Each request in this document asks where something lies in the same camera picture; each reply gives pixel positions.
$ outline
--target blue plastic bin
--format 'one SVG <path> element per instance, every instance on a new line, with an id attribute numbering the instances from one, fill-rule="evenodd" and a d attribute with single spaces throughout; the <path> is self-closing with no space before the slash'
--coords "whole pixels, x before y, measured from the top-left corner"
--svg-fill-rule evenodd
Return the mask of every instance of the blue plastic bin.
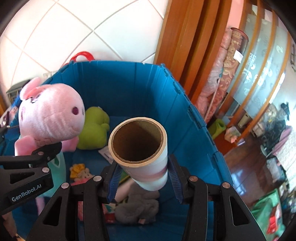
<path id="1" fill-rule="evenodd" d="M 149 117 L 160 122 L 168 135 L 168 152 L 179 164 L 205 182 L 233 184 L 228 167 L 210 137 L 206 124 L 190 103 L 183 88 L 164 67 L 152 64 L 117 61 L 70 63 L 46 83 L 72 86 L 82 97 L 85 109 L 100 106 L 110 116 L 110 132 L 132 117 Z M 19 132 L 7 133 L 4 155 L 13 155 Z M 99 175 L 108 162 L 97 150 L 65 153 L 67 167 L 85 163 L 92 174 Z M 168 180 L 160 190 L 160 209 L 156 222 L 150 225 L 108 225 L 111 241 L 181 240 L 187 216 L 187 205 L 178 203 Z M 34 200 L 13 212 L 18 232 L 26 237 L 37 218 Z M 83 224 L 80 225 L 80 240 Z M 213 239 L 213 204 L 208 208 L 207 240 Z"/>

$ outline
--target peppa pig plush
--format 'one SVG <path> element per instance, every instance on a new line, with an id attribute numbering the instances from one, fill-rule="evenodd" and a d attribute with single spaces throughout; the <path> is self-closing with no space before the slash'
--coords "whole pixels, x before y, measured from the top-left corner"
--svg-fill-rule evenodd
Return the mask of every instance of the peppa pig plush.
<path id="1" fill-rule="evenodd" d="M 15 155 L 26 156 L 48 144 L 62 142 L 62 152 L 75 151 L 78 135 L 85 119 L 80 95 L 65 84 L 41 85 L 40 78 L 32 79 L 20 92 L 20 138 L 15 142 Z M 48 163 L 54 187 L 36 198 L 38 214 L 43 210 L 44 196 L 51 197 L 66 181 L 63 154 Z"/>

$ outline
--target gray plush toy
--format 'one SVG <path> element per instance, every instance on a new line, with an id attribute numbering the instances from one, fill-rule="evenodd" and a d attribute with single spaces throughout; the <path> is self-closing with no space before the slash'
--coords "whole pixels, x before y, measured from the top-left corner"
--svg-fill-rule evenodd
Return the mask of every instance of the gray plush toy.
<path id="1" fill-rule="evenodd" d="M 123 224 L 152 223 L 158 213 L 159 191 L 147 191 L 137 183 L 131 185 L 128 202 L 115 208 L 115 218 Z"/>

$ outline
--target green plush toy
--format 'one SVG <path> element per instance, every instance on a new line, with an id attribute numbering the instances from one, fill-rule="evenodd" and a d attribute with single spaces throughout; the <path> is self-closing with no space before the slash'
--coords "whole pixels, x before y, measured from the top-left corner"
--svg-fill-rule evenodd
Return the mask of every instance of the green plush toy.
<path id="1" fill-rule="evenodd" d="M 110 130 L 109 116 L 100 107 L 90 107 L 85 112 L 84 127 L 79 135 L 78 149 L 93 150 L 103 148 Z"/>

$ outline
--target pink wall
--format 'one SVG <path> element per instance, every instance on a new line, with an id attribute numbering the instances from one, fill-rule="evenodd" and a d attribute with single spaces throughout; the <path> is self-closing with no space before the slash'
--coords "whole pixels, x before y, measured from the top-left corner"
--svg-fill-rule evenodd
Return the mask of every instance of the pink wall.
<path id="1" fill-rule="evenodd" d="M 232 0 L 226 28 L 238 28 L 242 17 L 244 0 Z"/>

